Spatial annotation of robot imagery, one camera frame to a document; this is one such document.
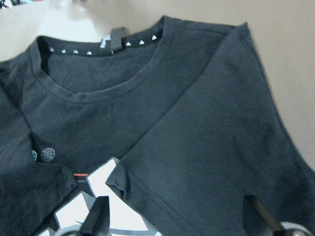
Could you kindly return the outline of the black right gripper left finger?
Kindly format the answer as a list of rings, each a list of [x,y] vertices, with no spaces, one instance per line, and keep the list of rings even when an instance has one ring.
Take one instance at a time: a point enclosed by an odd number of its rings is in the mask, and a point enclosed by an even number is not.
[[[107,236],[110,228],[110,205],[108,196],[96,198],[80,233],[83,236]]]

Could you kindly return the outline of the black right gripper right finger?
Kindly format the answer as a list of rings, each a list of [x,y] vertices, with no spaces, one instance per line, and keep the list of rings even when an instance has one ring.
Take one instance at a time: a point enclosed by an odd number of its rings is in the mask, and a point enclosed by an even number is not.
[[[284,227],[256,196],[250,196],[250,234],[283,234]]]

